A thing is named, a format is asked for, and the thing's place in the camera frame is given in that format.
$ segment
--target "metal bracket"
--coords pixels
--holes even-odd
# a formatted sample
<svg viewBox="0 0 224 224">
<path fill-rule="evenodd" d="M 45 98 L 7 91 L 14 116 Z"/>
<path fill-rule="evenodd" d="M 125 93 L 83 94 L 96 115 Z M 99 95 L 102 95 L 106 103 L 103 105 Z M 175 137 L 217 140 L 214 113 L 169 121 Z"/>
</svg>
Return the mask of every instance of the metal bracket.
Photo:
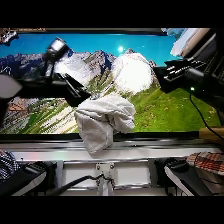
<svg viewBox="0 0 224 224">
<path fill-rule="evenodd" d="M 96 181 L 98 196 L 114 196 L 114 163 L 97 163 L 96 173 L 97 176 L 104 174 L 105 178 L 112 179 L 108 181 L 101 177 Z"/>
</svg>

